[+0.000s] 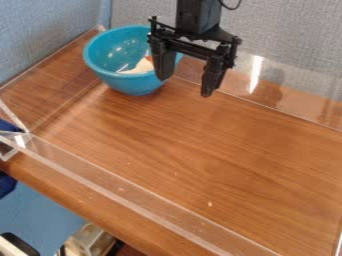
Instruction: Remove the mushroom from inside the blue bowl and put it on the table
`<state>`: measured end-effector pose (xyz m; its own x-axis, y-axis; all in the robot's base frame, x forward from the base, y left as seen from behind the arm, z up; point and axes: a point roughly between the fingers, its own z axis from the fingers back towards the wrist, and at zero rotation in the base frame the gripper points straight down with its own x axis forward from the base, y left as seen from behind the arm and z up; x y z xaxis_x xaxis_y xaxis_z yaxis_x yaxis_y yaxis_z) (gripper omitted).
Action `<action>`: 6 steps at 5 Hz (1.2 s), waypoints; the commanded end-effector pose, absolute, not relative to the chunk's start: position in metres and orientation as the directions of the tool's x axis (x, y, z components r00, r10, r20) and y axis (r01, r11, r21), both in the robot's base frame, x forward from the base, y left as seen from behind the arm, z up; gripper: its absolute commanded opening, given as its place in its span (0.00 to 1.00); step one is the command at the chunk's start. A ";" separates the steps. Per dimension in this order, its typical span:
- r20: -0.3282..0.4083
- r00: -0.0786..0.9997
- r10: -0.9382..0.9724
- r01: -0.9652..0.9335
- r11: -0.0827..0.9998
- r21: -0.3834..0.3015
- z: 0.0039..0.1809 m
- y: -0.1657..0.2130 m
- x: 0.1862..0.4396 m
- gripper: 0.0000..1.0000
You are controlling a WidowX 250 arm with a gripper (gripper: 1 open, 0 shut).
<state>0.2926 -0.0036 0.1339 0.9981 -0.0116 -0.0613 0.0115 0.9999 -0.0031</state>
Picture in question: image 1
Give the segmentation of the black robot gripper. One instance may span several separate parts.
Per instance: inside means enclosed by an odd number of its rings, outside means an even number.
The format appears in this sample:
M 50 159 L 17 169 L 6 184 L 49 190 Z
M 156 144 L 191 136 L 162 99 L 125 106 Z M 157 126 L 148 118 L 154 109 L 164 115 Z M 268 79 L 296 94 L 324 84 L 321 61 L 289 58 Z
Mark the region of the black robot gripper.
M 173 26 L 162 23 L 156 15 L 148 21 L 157 79 L 164 81 L 173 74 L 177 53 L 204 60 L 200 95 L 209 97 L 220 87 L 227 69 L 235 66 L 241 39 L 220 27 L 219 14 L 177 14 Z

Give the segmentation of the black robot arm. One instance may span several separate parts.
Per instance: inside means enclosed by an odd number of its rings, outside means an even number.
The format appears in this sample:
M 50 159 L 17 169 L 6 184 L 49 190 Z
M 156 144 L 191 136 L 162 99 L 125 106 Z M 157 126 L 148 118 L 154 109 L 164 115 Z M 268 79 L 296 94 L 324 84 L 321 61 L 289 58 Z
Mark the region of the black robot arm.
M 177 0 L 174 26 L 169 26 L 152 15 L 148 19 L 149 43 L 154 74 L 166 80 L 174 72 L 176 54 L 181 53 L 205 61 L 200 95 L 209 97 L 220 87 L 225 72 L 235 66 L 237 47 L 241 39 L 220 28 L 221 0 Z

